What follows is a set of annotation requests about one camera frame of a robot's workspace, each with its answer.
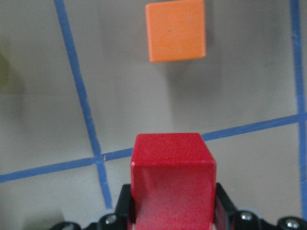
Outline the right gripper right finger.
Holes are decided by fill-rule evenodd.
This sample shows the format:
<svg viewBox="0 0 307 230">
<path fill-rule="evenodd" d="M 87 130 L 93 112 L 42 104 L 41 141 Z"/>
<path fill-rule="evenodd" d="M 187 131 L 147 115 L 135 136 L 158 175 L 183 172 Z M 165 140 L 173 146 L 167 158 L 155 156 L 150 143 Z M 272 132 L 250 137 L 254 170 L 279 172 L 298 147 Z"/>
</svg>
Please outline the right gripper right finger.
<svg viewBox="0 0 307 230">
<path fill-rule="evenodd" d="M 232 217 L 235 213 L 236 206 L 234 205 L 222 185 L 220 183 L 216 183 L 214 224 L 231 225 Z"/>
</svg>

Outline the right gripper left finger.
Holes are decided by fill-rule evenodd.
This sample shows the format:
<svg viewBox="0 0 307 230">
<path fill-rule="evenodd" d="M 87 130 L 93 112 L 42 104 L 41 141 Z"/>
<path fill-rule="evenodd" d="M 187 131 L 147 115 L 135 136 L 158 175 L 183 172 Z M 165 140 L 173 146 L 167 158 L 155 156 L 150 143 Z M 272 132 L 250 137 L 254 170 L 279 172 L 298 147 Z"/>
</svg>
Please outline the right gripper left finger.
<svg viewBox="0 0 307 230">
<path fill-rule="evenodd" d="M 135 202 L 131 195 L 131 184 L 122 186 L 115 214 L 124 224 L 135 223 Z"/>
</svg>

